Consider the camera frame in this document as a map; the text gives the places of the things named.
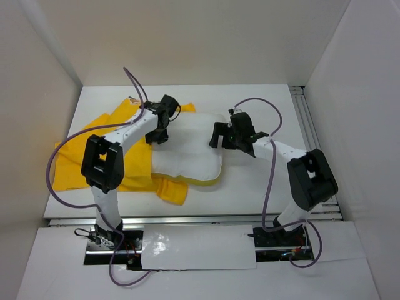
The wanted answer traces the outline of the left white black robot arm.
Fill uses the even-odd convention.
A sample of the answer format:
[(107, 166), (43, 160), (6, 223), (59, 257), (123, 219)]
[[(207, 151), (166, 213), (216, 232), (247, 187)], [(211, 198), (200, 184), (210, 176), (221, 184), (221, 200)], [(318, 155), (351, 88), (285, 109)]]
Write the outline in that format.
[(95, 241), (109, 249), (123, 243), (123, 221), (118, 208), (118, 187), (124, 178), (124, 157), (142, 138), (149, 144), (165, 143), (167, 127), (178, 101), (168, 95), (159, 102), (146, 101), (137, 112), (111, 132), (91, 135), (86, 142), (81, 174), (90, 186), (96, 205)]

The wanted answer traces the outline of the white pillow with yellow edge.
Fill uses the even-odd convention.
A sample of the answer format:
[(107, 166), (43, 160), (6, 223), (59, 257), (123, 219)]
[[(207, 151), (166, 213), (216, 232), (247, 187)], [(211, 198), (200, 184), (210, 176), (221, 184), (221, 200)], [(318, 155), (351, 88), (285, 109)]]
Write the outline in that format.
[(221, 114), (183, 112), (167, 127), (168, 141), (152, 145), (152, 174), (197, 186), (219, 181), (223, 151), (209, 142), (214, 123), (226, 121)]

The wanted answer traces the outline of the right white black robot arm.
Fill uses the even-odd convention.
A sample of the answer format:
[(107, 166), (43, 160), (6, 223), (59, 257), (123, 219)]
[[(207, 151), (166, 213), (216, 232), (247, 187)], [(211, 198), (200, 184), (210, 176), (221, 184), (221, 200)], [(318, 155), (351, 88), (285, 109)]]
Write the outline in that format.
[[(209, 145), (240, 150), (254, 158), (271, 161), (266, 195), (262, 208), (262, 229), (276, 243), (286, 245), (306, 223), (311, 211), (338, 193), (338, 184), (324, 153), (319, 149), (306, 151), (275, 141), (273, 134), (256, 132), (248, 113), (230, 110), (229, 122), (215, 122)], [(273, 227), (266, 227), (266, 213), (278, 164), (287, 171), (291, 200), (274, 219)]]

